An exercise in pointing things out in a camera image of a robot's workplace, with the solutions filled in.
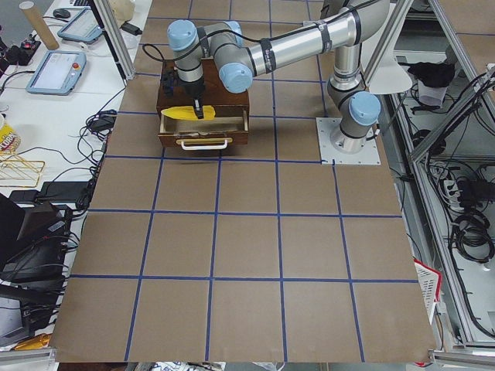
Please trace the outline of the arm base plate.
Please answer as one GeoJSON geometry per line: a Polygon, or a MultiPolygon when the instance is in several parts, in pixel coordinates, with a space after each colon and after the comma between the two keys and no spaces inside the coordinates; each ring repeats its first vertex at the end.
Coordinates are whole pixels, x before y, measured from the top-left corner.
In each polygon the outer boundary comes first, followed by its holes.
{"type": "Polygon", "coordinates": [[[380,165],[372,127],[363,138],[354,139],[344,135],[340,122],[340,117],[316,119],[320,162],[323,165],[380,165]]]}

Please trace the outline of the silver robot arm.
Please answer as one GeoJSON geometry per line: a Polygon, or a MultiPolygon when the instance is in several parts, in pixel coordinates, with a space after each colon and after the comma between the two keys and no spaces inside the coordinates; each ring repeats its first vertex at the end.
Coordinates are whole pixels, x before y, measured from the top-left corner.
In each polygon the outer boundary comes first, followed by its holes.
{"type": "Polygon", "coordinates": [[[254,39],[250,46],[244,45],[247,37],[235,21],[204,27],[188,19],[172,22],[167,29],[169,46],[179,82],[193,100],[192,117],[198,121],[210,119],[203,104],[206,58],[213,60],[224,89],[242,94],[257,76],[334,51],[328,93],[342,119],[331,141],[343,153],[359,152],[381,112],[377,97],[365,90],[361,48],[386,22],[389,6],[388,1],[326,1],[321,19],[279,36],[254,39]]]}

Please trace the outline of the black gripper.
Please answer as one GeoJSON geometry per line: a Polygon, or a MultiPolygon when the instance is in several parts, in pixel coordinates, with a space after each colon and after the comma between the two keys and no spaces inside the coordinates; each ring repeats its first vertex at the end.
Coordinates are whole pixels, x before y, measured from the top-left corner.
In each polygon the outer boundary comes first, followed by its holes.
{"type": "Polygon", "coordinates": [[[205,81],[203,78],[199,78],[195,81],[180,81],[181,86],[185,90],[186,94],[190,96],[193,102],[194,113],[198,119],[203,119],[203,105],[201,99],[205,91],[205,81]]]}

